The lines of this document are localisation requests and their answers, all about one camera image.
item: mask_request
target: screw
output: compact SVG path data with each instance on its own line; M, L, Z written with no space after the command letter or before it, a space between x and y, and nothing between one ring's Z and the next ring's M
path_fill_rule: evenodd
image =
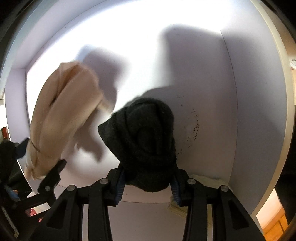
M75 185L70 185L70 186L67 187L67 190L69 192L71 192L71 191L73 191L75 189L75 187L76 187Z
M102 178L101 180L100 180L100 183L101 184L107 184L109 182L109 180L107 179L107 178Z
M193 178L190 178L190 179L187 180L187 182L188 182L188 184L190 184L190 185L194 185L194 184L196 183L196 180L193 179Z
M229 190L229 188L227 186L225 186L225 185L221 186L220 189L223 192L228 192L228 190Z

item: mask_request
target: white wall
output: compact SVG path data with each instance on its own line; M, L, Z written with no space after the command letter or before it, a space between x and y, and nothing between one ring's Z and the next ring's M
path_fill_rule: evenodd
M59 0L57 1L31 29L20 46L13 68L26 68L42 46L64 25L76 18L89 8L103 2L103 0Z
M12 69L5 86L8 132L12 142L22 142L30 135L25 94L26 69Z
M283 42L268 15L250 1L231 1L235 11L221 30L234 71L238 105L229 185L246 210L256 215L288 154L294 126L293 80Z
M0 105L0 128L7 126L5 105Z

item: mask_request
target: black fabric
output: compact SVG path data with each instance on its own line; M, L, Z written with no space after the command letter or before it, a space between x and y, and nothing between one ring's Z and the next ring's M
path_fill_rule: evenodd
M141 98L98 126L104 143L122 163L127 184L147 192L169 185L176 163L173 122L165 103Z
M32 192L32 189L17 162L13 165L7 185L11 189L18 191L18 196L21 200L26 198Z
M296 128L294 128L289 153L275 190L289 224L296 214Z
M6 183L16 163L15 144L4 140L0 143L0 181Z

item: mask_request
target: towel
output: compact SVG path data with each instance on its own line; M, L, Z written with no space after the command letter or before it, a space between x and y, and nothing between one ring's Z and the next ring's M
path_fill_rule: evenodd
M98 126L104 143L124 167L126 184L147 192L168 187L176 163L173 122L167 104L141 98Z
M33 112L25 177L43 178L70 138L96 109L108 109L95 72L75 61L61 63L43 85Z

